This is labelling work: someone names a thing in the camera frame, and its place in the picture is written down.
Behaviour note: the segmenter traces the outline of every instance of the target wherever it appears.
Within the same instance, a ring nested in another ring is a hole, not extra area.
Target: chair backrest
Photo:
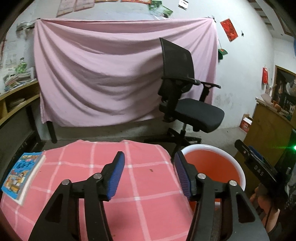
[[[163,74],[164,76],[178,76],[194,78],[194,68],[191,53],[168,40],[160,38],[163,49]],[[192,84],[182,88],[182,93],[188,92]],[[158,95],[163,100],[167,100],[171,93],[171,80],[164,79],[159,89]]]

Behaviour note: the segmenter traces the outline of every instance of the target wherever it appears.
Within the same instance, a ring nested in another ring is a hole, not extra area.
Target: white bucket rim
[[[243,171],[242,167],[240,166],[240,164],[234,159],[233,156],[231,156],[227,152],[225,152],[217,147],[205,145],[205,144],[190,145],[190,146],[183,148],[181,150],[181,152],[183,153],[183,155],[186,155],[187,153],[195,151],[195,150],[207,150],[207,151],[215,152],[215,153],[225,157],[227,160],[229,160],[233,164],[233,166],[235,167],[236,171],[238,172],[240,187],[242,188],[243,191],[245,190],[246,177],[244,175],[244,171]]]

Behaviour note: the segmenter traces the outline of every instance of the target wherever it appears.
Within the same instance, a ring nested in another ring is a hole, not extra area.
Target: pink cloth
[[[195,78],[214,83],[218,59],[211,18],[165,21],[36,20],[34,56],[42,122],[109,126],[160,116],[159,37],[188,49]],[[202,86],[183,98],[199,99]],[[207,98],[211,103],[212,96]]]
[[[174,174],[170,156],[159,145],[132,141],[76,141],[45,152],[24,205],[3,194],[0,208],[12,228],[27,241],[41,211],[64,179],[86,180],[111,163],[118,151],[125,168],[110,202],[104,202],[114,241],[186,240],[192,212]],[[82,241],[87,241],[84,200],[79,201]]]

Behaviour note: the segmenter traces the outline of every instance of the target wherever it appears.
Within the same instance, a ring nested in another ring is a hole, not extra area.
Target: pink curtain
[[[41,19],[34,56],[42,122],[109,126],[160,116],[159,37],[188,49],[195,78],[214,83],[218,37],[211,18],[157,21]],[[202,86],[183,98],[199,99]]]

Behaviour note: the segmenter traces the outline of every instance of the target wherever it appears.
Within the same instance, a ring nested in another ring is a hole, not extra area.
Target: chair base
[[[186,131],[183,129],[180,133],[175,131],[172,128],[168,129],[166,135],[160,135],[157,137],[152,137],[144,140],[144,143],[153,143],[153,142],[166,142],[166,143],[175,143],[176,147],[173,150],[171,155],[171,161],[173,162],[174,156],[177,151],[181,150],[181,147],[190,146],[194,142],[194,144],[200,144],[202,139],[199,137],[186,137]]]

